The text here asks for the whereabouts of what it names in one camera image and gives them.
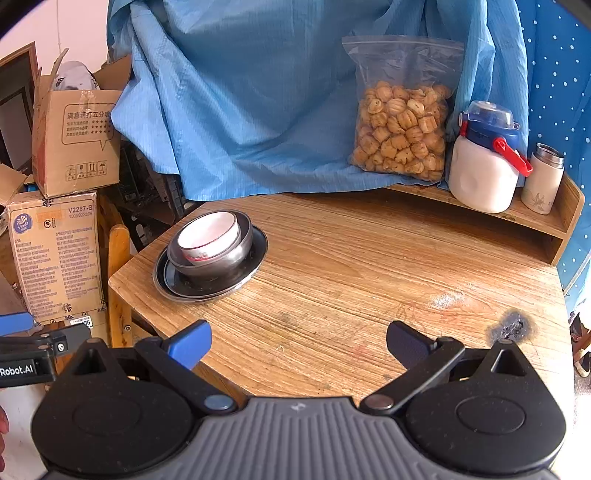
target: stain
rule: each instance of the stain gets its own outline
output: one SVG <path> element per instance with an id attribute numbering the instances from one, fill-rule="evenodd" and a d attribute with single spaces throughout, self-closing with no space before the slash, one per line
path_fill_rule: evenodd
<path id="1" fill-rule="evenodd" d="M 496 327 L 488 330 L 488 337 L 492 345 L 499 339 L 509 339 L 514 342 L 526 340 L 532 333 L 532 323 L 525 314 L 518 310 L 510 310 L 503 315 Z"/>
<path id="2" fill-rule="evenodd" d="M 287 313 L 287 312 L 281 312 L 281 313 L 279 314 L 279 319 L 280 319 L 282 322 L 285 322 L 285 323 L 294 323 L 294 319 L 293 319 L 293 318 L 291 317 L 291 315 L 290 315 L 289 313 Z"/>
<path id="3" fill-rule="evenodd" d="M 354 358 L 359 358 L 362 355 L 364 355 L 367 351 L 367 343 L 363 342 L 359 345 L 356 345 L 355 348 L 353 348 L 353 352 L 352 355 Z"/>
<path id="4" fill-rule="evenodd" d="M 431 299 L 429 306 L 436 310 L 447 310 L 464 305 L 463 293 L 451 291 L 443 295 L 437 295 Z"/>
<path id="5" fill-rule="evenodd" d="M 501 214 L 499 215 L 500 218 L 504 218 L 505 220 L 509 220 L 510 222 L 516 222 L 517 220 L 513 215 Z"/>

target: box flap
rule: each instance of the box flap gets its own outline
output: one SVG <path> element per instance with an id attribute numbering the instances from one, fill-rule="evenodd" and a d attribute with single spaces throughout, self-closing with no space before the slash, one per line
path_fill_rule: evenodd
<path id="1" fill-rule="evenodd" d="M 0 163 L 0 205 L 6 206 L 25 183 L 26 175 Z"/>
<path id="2" fill-rule="evenodd" d="M 96 82 L 102 90 L 123 90 L 129 81 L 130 75 L 130 55 L 105 65 L 98 72 L 94 73 Z"/>
<path id="3" fill-rule="evenodd" d="M 53 68 L 49 75 L 42 75 L 35 81 L 35 110 L 40 110 L 43 113 L 47 107 L 48 96 L 47 92 L 51 90 L 53 81 L 56 79 L 57 71 L 60 68 L 61 61 L 68 53 L 68 48 L 64 48 L 64 51 L 60 53 L 60 56 L 53 63 Z"/>

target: hand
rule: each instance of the hand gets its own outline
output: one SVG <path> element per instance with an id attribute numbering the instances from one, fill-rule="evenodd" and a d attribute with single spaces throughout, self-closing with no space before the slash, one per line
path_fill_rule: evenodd
<path id="1" fill-rule="evenodd" d="M 8 433 L 8 417 L 7 417 L 4 409 L 2 407 L 0 407 L 0 472 L 3 472 L 4 467 L 6 466 L 6 464 L 4 463 L 4 458 L 2 458 L 1 455 L 4 452 L 4 449 L 6 447 L 6 444 L 4 443 L 3 435 L 6 435 L 7 433 Z"/>

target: polka dot fabric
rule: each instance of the polka dot fabric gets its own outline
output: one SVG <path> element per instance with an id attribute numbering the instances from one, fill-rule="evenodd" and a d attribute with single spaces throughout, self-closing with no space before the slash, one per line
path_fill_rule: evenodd
<path id="1" fill-rule="evenodd" d="M 517 6 L 528 60 L 528 154 L 538 142 L 563 152 L 566 173 L 586 193 L 585 184 L 591 185 L 591 32 L 556 1 L 517 0 Z M 589 197 L 558 264 L 570 312 L 591 304 Z"/>

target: cardboard box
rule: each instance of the cardboard box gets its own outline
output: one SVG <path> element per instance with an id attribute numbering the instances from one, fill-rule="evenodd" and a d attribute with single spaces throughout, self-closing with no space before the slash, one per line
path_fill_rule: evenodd
<path id="1" fill-rule="evenodd" d="M 35 81 L 33 176 L 46 198 L 84 192 L 119 181 L 121 134 L 111 111 L 129 80 L 131 60 L 95 72 L 101 90 L 54 91 L 67 49 L 50 75 Z"/>
<path id="2" fill-rule="evenodd" d="M 0 163 L 0 205 L 8 205 L 25 184 L 27 176 Z"/>
<path id="3" fill-rule="evenodd" d="M 76 325 L 84 323 L 89 329 L 93 337 L 102 338 L 107 345 L 111 345 L 111 335 L 109 331 L 109 323 L 106 307 L 101 307 L 97 310 L 89 312 L 82 312 L 76 315 L 65 315 L 63 317 L 54 318 L 45 322 L 37 322 L 35 325 L 47 325 L 49 323 L 63 322 L 64 326 Z"/>
<path id="4" fill-rule="evenodd" d="M 18 193 L 6 207 L 18 279 L 39 323 L 105 307 L 96 192 L 44 199 Z"/>

